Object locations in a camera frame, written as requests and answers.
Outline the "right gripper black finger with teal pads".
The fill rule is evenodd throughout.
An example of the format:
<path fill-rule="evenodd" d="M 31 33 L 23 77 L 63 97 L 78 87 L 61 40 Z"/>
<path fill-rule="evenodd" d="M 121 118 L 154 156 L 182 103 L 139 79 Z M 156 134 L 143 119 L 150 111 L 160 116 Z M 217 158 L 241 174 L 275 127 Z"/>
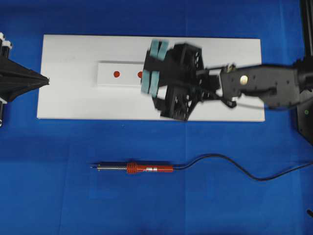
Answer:
<path fill-rule="evenodd" d="M 172 58 L 168 55 L 168 41 L 152 39 L 150 49 L 147 51 L 144 62 L 144 73 L 158 71 L 160 73 L 173 73 Z"/>

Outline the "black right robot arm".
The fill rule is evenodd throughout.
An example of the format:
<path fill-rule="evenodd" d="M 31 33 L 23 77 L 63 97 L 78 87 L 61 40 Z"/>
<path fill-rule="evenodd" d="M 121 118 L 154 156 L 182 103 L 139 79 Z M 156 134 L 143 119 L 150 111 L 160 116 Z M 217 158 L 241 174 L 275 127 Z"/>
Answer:
<path fill-rule="evenodd" d="M 146 53 L 140 84 L 142 93 L 150 95 L 163 112 L 187 113 L 198 103 L 211 100 L 234 108 L 242 95 L 257 97 L 271 109 L 288 109 L 302 103 L 303 91 L 313 89 L 313 58 L 307 56 L 290 66 L 237 68 L 231 64 L 211 75 L 200 47 L 183 43 L 169 48 L 167 41 L 154 39 Z"/>

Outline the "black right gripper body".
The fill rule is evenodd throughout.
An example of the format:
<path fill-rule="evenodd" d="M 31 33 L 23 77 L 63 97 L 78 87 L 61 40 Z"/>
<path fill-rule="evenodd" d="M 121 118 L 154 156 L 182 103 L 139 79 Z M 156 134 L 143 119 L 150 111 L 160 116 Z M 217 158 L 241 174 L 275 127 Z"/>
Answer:
<path fill-rule="evenodd" d="M 218 97 L 219 79 L 204 67 L 200 47 L 179 43 L 168 48 L 168 43 L 161 43 L 161 62 L 161 86 L 167 87 L 166 98 L 173 98 L 174 93 L 182 98 Z"/>

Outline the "right gripper black finger holding iron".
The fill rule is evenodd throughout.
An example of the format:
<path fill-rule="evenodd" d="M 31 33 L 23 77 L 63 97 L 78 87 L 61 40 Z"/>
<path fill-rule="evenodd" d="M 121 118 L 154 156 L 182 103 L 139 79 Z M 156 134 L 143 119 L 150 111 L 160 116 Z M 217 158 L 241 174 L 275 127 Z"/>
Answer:
<path fill-rule="evenodd" d="M 168 78 L 160 71 L 142 71 L 141 77 L 141 92 L 148 94 L 151 97 L 157 97 L 160 87 L 167 86 L 169 84 Z"/>

